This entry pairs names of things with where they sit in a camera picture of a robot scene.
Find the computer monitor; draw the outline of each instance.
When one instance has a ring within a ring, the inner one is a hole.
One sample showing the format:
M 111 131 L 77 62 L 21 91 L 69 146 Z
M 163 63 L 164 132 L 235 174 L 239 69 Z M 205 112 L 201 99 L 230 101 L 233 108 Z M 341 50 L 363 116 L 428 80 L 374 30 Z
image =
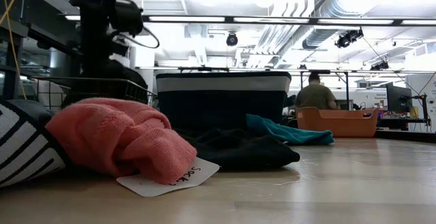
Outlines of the computer monitor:
M 391 112 L 410 112 L 411 90 L 394 86 L 393 83 L 386 85 L 388 94 L 388 109 Z
M 349 110 L 349 111 L 353 110 L 353 100 L 349 100 L 349 103 L 347 105 L 347 100 L 339 99 L 336 100 L 336 105 L 340 110 Z

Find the olive shirt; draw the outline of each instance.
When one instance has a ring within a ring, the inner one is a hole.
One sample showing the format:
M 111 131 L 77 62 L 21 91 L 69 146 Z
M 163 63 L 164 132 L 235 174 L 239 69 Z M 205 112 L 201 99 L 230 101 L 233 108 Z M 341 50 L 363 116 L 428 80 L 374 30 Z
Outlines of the olive shirt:
M 309 84 L 298 93 L 295 105 L 297 108 L 315 107 L 329 110 L 328 103 L 335 100 L 329 88 L 320 84 Z

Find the wire basket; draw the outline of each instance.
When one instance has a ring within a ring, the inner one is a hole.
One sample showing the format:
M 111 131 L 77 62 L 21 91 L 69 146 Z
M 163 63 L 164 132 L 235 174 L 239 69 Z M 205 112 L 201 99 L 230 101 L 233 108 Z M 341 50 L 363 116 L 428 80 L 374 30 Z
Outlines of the wire basket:
M 137 101 L 152 105 L 156 94 L 130 80 L 116 78 L 30 77 L 35 81 L 35 100 L 49 110 L 59 111 L 77 101 L 105 97 Z

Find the table surface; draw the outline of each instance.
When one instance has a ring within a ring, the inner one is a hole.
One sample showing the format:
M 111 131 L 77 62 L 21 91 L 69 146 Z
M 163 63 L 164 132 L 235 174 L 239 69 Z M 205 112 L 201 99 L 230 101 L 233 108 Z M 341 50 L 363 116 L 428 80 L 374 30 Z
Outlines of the table surface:
M 435 223 L 436 145 L 337 140 L 299 163 L 215 174 L 154 198 L 113 179 L 58 174 L 0 190 L 0 223 Z

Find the white trim on bin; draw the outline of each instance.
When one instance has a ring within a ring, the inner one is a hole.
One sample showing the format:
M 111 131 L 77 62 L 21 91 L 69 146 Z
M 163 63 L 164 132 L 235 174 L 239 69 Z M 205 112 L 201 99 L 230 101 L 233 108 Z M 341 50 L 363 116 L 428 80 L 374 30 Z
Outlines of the white trim on bin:
M 286 76 L 157 78 L 157 92 L 170 91 L 284 91 L 291 80 Z

